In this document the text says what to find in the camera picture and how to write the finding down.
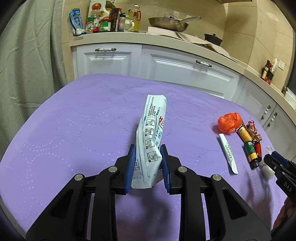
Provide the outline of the person's hand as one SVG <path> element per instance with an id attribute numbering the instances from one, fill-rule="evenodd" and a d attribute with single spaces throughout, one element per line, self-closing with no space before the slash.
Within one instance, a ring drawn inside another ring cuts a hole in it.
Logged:
<path id="1" fill-rule="evenodd" d="M 287 197 L 274 224 L 272 231 L 279 227 L 295 228 L 295 204 Z"/>

